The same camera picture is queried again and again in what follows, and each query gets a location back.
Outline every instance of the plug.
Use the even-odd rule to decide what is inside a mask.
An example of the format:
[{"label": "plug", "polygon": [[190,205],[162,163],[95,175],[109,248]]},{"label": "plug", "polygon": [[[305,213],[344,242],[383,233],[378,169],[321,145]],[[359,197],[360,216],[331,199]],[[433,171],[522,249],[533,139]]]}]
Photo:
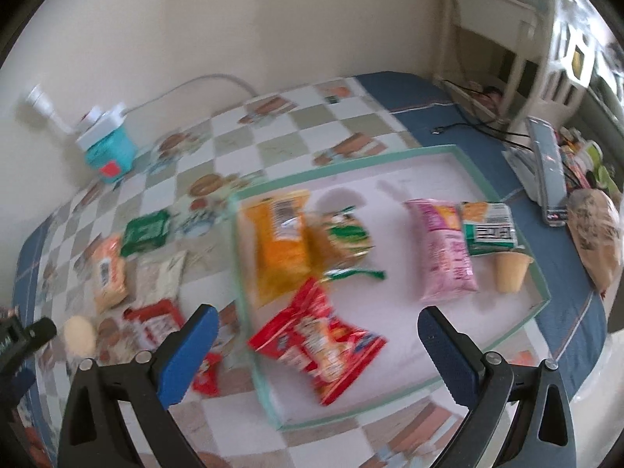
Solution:
[{"label": "plug", "polygon": [[32,107],[37,114],[40,114],[46,118],[46,120],[52,121],[52,123],[63,130],[65,134],[71,135],[75,132],[75,130],[65,123],[65,121],[63,121],[62,118],[56,113],[52,100],[45,92],[43,92],[39,85],[30,90],[30,93],[26,95],[26,99],[24,101],[29,107]]},{"label": "plug", "polygon": [[52,100],[41,90],[39,85],[30,90],[30,93],[26,95],[25,102],[29,107],[32,107],[37,114],[46,118],[46,120],[49,120],[54,114],[54,104]]}]

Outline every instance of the red snack bag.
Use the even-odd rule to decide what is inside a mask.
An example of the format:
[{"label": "red snack bag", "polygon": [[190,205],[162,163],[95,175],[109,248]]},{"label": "red snack bag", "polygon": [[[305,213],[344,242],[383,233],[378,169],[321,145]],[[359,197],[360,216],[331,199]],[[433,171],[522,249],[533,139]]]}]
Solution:
[{"label": "red snack bag", "polygon": [[193,390],[216,397],[219,395],[219,387],[216,379],[217,365],[223,360],[219,354],[208,352],[204,357],[204,362],[199,367],[195,378],[193,378]]},{"label": "red snack bag", "polygon": [[307,372],[326,406],[360,376],[386,340],[339,319],[318,281],[310,278],[290,306],[248,344],[260,354]]},{"label": "red snack bag", "polygon": [[128,308],[123,317],[136,327],[144,350],[158,348],[169,334],[179,331],[184,325],[180,311],[169,299],[143,308]]}]

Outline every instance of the white tray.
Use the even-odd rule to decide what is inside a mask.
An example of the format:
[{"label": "white tray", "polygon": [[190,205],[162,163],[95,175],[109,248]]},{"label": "white tray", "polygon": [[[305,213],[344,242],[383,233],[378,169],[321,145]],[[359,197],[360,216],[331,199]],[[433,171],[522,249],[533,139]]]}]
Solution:
[{"label": "white tray", "polygon": [[[356,215],[372,236],[375,248],[367,265],[388,277],[376,281],[353,276],[328,286],[330,300],[345,321],[381,334],[388,343],[363,374],[332,405],[321,406],[311,379],[291,367],[252,355],[254,381],[269,419],[276,427],[323,424],[370,410],[439,380],[417,334],[416,320],[425,306],[420,259],[423,248],[402,205],[410,198],[447,201],[495,201],[494,190],[457,146],[411,149],[324,167],[252,187],[233,199],[240,287],[237,306],[247,336],[256,333],[292,293],[255,308],[255,248],[251,223],[241,209],[269,192],[304,188],[311,196],[307,209],[333,211],[356,205]],[[498,294],[492,256],[472,258],[479,292],[439,303],[460,332],[483,350],[495,346],[533,318],[549,296],[544,278],[532,264],[518,294]]]}]

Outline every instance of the brown paper bag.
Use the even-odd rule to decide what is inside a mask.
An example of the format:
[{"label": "brown paper bag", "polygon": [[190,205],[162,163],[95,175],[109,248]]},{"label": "brown paper bag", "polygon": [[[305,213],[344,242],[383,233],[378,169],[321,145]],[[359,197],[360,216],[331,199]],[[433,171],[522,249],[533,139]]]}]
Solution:
[{"label": "brown paper bag", "polygon": [[601,294],[622,264],[620,215],[600,190],[576,190],[568,198],[568,228],[581,262]]}]

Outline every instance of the plastic cup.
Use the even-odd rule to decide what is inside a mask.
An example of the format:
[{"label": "plastic cup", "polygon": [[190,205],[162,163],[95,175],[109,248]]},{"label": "plastic cup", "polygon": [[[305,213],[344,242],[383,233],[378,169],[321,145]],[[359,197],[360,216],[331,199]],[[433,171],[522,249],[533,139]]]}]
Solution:
[{"label": "plastic cup", "polygon": [[522,288],[524,276],[533,257],[515,251],[496,254],[496,289],[501,294],[514,294]]}]

